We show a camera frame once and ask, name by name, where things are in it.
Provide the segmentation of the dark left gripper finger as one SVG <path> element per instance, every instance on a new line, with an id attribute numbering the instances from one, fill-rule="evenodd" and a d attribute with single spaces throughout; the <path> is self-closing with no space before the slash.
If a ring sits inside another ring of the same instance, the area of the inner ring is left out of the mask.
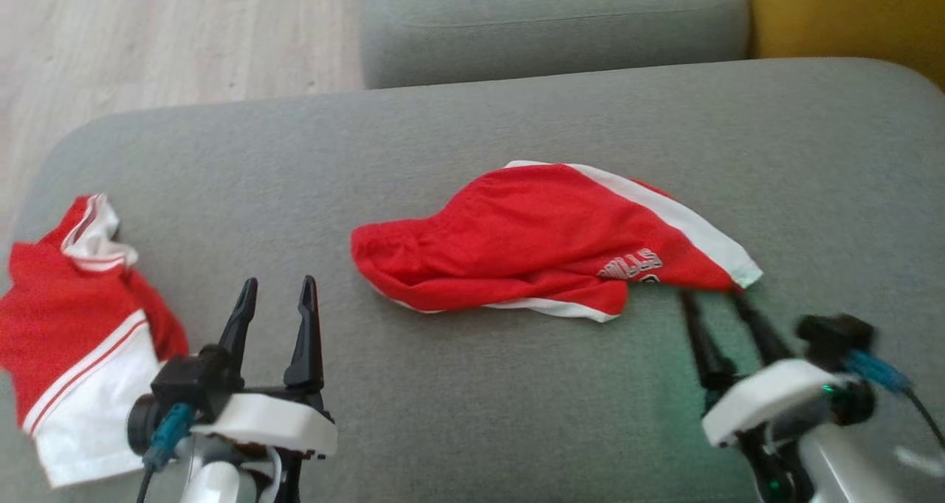
<path id="1" fill-rule="evenodd" d="M 219 347 L 223 349 L 227 356 L 225 378 L 228 386 L 245 385 L 241 369 L 249 325 L 255 315 L 257 294 L 257 278 L 247 278 L 219 339 Z"/>
<path id="2" fill-rule="evenodd" d="M 290 364 L 283 373 L 283 384 L 297 398 L 313 408 L 323 408 L 324 369 L 317 284 L 313 276 L 305 276 L 298 298 L 300 325 Z"/>

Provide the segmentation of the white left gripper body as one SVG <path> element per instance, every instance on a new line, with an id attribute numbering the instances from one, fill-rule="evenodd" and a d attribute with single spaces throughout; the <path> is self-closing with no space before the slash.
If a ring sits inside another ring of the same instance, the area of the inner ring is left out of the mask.
<path id="1" fill-rule="evenodd" d="M 334 456 L 338 430 L 320 392 L 257 389 L 227 398 L 219 414 L 195 422 L 193 433 L 237 445 L 269 446 L 311 456 Z"/>

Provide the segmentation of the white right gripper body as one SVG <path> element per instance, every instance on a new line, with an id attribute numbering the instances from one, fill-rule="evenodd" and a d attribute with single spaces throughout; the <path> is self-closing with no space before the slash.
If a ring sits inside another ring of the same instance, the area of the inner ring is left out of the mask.
<path id="1" fill-rule="evenodd" d="M 803 359 L 779 360 L 720 394 L 701 419 L 709 445 L 736 445 L 739 434 L 760 428 L 781 439 L 799 439 L 834 421 L 834 393 L 857 383 L 850 373 L 830 373 Z"/>

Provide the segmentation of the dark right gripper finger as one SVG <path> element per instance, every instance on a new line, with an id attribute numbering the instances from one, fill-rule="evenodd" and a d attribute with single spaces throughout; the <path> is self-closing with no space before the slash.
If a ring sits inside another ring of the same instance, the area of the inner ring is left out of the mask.
<path id="1" fill-rule="evenodd" d="M 732 385 L 732 361 L 723 355 L 711 332 L 706 328 L 695 295 L 689 291 L 681 291 L 679 300 L 700 386 L 705 391 L 723 393 Z"/>
<path id="2" fill-rule="evenodd" d="M 757 307 L 754 307 L 745 295 L 733 295 L 731 299 L 738 317 L 752 335 L 760 362 L 764 366 L 794 358 L 793 352 L 777 334 L 770 320 Z"/>

